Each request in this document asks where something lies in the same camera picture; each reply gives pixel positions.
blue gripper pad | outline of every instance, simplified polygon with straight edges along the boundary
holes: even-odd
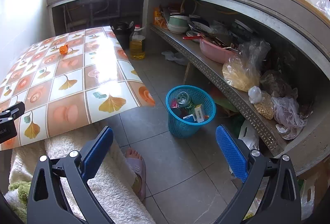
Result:
[[[110,127],[103,129],[95,140],[87,142],[91,143],[93,146],[83,161],[83,171],[81,173],[81,178],[85,183],[87,180],[95,177],[105,155],[112,145],[112,142],[113,132]]]
[[[216,140],[235,177],[245,182],[249,175],[247,161],[230,134],[221,125],[216,130]]]

red handle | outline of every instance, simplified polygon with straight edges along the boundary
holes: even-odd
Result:
[[[195,36],[195,37],[183,37],[184,40],[201,40],[203,39],[202,36]]]

small blue container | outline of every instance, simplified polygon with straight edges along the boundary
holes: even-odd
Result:
[[[190,95],[193,104],[203,104],[205,115],[209,116],[207,121],[201,123],[186,122],[172,112],[170,108],[170,103],[182,91],[187,92]],[[166,108],[168,111],[168,128],[172,135],[179,138],[186,138],[192,136],[204,124],[207,124],[212,121],[216,114],[216,105],[213,99],[209,96],[209,94],[202,89],[199,89],[198,87],[189,85],[177,86],[170,90],[166,96]]]

pink slipper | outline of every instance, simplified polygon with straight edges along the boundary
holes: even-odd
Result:
[[[146,163],[143,159],[135,158],[126,158],[126,161],[133,168],[134,172],[141,177],[141,189],[137,196],[140,201],[143,201],[146,197]]]

black trash bin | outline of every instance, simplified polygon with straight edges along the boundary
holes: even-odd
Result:
[[[123,50],[129,48],[129,36],[132,33],[132,29],[129,28],[128,24],[125,22],[120,22],[113,25],[113,32],[116,35],[118,42],[120,43]]]

